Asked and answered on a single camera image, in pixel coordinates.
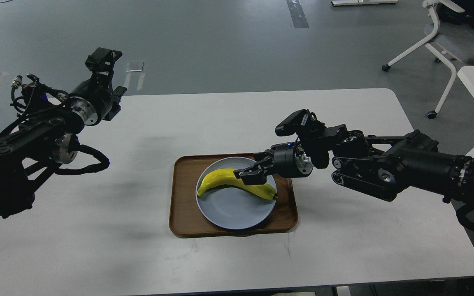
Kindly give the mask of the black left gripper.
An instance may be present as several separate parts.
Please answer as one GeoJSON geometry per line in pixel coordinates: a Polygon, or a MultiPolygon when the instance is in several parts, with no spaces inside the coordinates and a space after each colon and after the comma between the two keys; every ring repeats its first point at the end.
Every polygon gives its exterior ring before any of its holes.
{"type": "Polygon", "coordinates": [[[91,78],[81,82],[69,93],[73,112],[81,117],[87,126],[98,125],[102,120],[111,121],[121,110],[122,96],[127,92],[124,86],[112,88],[114,65],[123,52],[98,47],[87,56],[85,66],[91,78]]]}

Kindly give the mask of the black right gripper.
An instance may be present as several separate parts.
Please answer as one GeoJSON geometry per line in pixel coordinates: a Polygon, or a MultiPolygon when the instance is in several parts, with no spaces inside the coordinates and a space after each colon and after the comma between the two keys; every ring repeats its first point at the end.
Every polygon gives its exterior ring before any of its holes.
{"type": "Polygon", "coordinates": [[[262,185],[272,173],[283,178],[304,178],[311,174],[314,165],[298,142],[281,143],[271,150],[254,153],[252,166],[234,170],[234,176],[244,185],[262,185]]]}

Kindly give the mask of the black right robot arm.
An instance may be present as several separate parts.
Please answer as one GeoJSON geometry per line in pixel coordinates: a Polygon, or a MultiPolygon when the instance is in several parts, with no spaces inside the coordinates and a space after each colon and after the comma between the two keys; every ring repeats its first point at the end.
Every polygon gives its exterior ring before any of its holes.
{"type": "Polygon", "coordinates": [[[474,232],[474,157],[440,153],[438,142],[419,130],[404,136],[365,136],[343,125],[327,127],[314,112],[301,109],[275,128],[295,142],[275,144],[253,155],[255,163],[235,170],[246,185],[265,184],[267,176],[304,178],[333,165],[335,184],[387,202],[409,187],[463,203],[459,223],[474,232]]]}

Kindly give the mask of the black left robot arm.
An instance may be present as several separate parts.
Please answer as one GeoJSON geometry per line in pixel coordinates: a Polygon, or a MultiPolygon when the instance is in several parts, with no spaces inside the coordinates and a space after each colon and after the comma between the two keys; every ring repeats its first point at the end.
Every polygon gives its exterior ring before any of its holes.
{"type": "Polygon", "coordinates": [[[79,176],[109,167],[99,150],[81,144],[85,126],[112,120],[127,88],[113,88],[121,51],[97,48],[85,61],[89,79],[71,92],[51,88],[28,74],[11,85],[17,119],[0,133],[0,217],[31,209],[36,191],[52,176],[79,176]]]}

